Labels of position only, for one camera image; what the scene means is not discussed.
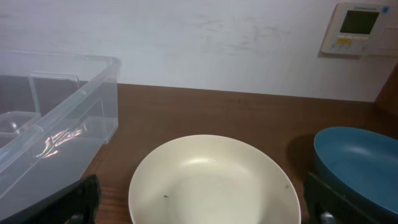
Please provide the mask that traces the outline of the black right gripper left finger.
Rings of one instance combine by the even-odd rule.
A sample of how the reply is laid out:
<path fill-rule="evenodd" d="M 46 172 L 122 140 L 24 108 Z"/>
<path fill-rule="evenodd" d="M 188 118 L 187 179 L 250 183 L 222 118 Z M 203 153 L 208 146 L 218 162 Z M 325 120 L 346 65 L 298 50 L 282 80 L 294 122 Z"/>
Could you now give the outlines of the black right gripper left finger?
<path fill-rule="evenodd" d="M 94 224 L 100 201 L 100 183 L 92 174 L 1 220 L 1 224 Z"/>

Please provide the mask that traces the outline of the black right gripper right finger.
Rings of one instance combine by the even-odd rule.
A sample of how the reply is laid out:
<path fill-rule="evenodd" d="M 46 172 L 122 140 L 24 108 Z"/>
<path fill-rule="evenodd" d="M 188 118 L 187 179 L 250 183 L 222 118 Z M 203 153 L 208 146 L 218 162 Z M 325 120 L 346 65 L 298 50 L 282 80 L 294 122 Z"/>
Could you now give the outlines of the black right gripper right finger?
<path fill-rule="evenodd" d="M 309 224 L 379 223 L 312 172 L 304 182 L 304 199 Z"/>

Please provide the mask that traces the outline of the blue bowl plate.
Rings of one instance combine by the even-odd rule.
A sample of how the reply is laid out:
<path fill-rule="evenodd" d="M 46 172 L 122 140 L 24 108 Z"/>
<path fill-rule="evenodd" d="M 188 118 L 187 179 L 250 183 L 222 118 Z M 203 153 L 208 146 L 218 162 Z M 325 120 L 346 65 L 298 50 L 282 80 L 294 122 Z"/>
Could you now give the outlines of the blue bowl plate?
<path fill-rule="evenodd" d="M 397 140 L 365 129 L 330 127 L 313 140 L 318 173 L 377 219 L 397 221 Z"/>

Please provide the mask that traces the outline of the cream plate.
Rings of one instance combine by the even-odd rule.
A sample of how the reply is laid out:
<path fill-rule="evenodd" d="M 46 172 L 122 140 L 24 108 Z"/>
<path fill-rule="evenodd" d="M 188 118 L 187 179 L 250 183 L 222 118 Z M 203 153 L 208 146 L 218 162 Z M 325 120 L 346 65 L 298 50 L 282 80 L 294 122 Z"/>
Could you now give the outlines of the cream plate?
<path fill-rule="evenodd" d="M 128 193 L 135 224 L 300 223 L 290 179 L 269 156 L 233 138 L 193 135 L 150 152 Z"/>

